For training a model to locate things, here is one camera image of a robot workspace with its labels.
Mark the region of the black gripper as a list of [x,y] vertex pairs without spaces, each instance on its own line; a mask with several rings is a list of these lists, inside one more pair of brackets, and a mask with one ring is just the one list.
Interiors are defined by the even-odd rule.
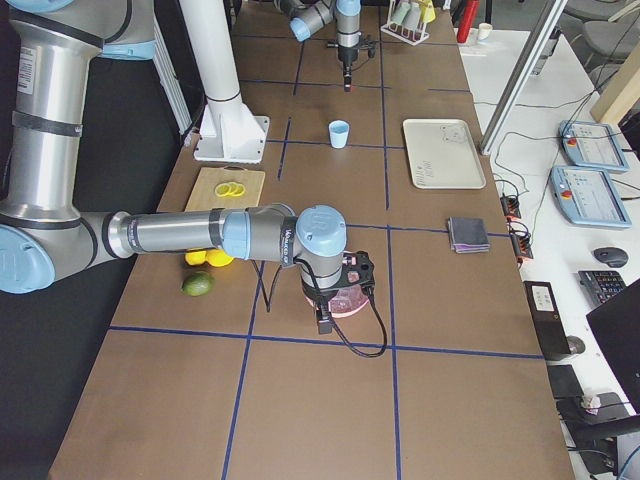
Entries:
[[316,324],[319,334],[330,334],[332,332],[331,301],[337,295],[336,288],[316,289],[315,287],[303,284],[303,293],[316,309]]
[[352,86],[352,64],[358,59],[358,48],[338,46],[338,59],[343,65],[343,89],[344,86]]

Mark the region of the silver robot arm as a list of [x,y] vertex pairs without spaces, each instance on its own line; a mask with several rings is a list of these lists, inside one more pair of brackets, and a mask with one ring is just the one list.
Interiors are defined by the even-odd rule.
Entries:
[[338,60],[342,64],[343,87],[350,92],[352,66],[358,58],[361,40],[361,3],[357,0],[315,1],[304,4],[298,0],[275,0],[274,6],[289,18],[289,27],[299,42],[334,22]]
[[7,196],[1,203],[1,288],[44,289],[100,263],[151,252],[219,249],[298,266],[318,329],[337,328],[329,302],[346,283],[343,216],[283,204],[132,215],[81,213],[73,192],[90,62],[150,59],[150,1],[13,1],[21,40]]

